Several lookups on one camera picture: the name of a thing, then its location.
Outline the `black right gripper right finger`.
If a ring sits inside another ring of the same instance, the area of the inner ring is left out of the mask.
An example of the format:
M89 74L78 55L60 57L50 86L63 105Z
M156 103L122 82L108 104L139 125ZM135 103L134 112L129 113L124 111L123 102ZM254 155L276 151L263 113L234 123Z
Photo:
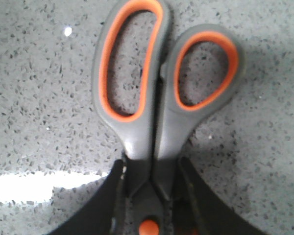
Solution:
M177 162L172 190L175 235L264 235L227 206L188 158Z

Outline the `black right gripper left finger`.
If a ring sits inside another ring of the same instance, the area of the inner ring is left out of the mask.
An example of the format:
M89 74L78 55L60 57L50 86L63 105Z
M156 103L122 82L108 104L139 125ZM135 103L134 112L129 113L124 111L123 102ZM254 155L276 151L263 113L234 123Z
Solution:
M95 194L51 235L119 235L125 220L123 160L116 160Z

